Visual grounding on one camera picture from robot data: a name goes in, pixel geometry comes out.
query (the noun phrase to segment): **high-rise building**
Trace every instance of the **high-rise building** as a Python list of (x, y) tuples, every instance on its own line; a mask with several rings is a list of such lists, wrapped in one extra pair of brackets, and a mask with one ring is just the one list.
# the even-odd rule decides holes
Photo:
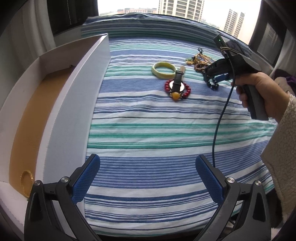
[(240, 16), (238, 17), (237, 12), (229, 9), (223, 31), (237, 38), (242, 27), (243, 21), (244, 13), (241, 12)]
[(159, 0), (158, 14), (200, 21), (205, 0)]

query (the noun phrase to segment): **building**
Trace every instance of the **building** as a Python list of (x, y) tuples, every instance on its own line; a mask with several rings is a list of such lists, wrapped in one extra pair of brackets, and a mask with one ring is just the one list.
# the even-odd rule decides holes
[(200, 21), (205, 0), (159, 0), (158, 14)]
[(243, 21), (244, 13), (241, 12), (240, 16), (238, 17), (237, 12), (229, 9), (223, 31), (237, 38), (241, 30)]
[(124, 13), (141, 12), (141, 13), (157, 13), (157, 8), (125, 8)]

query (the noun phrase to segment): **open box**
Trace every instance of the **open box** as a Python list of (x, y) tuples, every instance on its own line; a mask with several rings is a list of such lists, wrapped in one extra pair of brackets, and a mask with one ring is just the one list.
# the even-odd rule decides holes
[(23, 73), (1, 108), (0, 205), (21, 232), (27, 206), (20, 189), (23, 173), (32, 181), (57, 182), (85, 162), (94, 106), (110, 59), (107, 34), (48, 51)]

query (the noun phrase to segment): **metal bolt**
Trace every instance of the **metal bolt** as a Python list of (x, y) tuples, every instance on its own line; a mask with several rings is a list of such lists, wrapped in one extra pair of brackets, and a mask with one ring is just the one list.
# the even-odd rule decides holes
[(257, 186), (261, 186), (261, 185), (262, 185), (262, 183), (261, 183), (259, 180), (256, 180), (256, 181), (255, 181), (255, 184), (256, 184)]
[(62, 177), (61, 178), (61, 182), (66, 183), (67, 181), (69, 181), (68, 177)]
[(40, 183), (41, 183), (41, 181), (40, 181), (40, 180), (37, 180), (37, 181), (34, 182), (34, 185), (35, 185), (35, 186), (39, 186)]
[(235, 179), (233, 177), (228, 177), (227, 182), (234, 183)]

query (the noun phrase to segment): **sky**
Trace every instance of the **sky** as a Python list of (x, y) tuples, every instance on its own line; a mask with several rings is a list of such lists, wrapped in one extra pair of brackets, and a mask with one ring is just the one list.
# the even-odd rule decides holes
[[(159, 0), (98, 0), (99, 13), (124, 8), (158, 8)], [(224, 27), (229, 9), (245, 14), (238, 39), (249, 43), (254, 31), (261, 0), (205, 0), (202, 18), (208, 23)]]

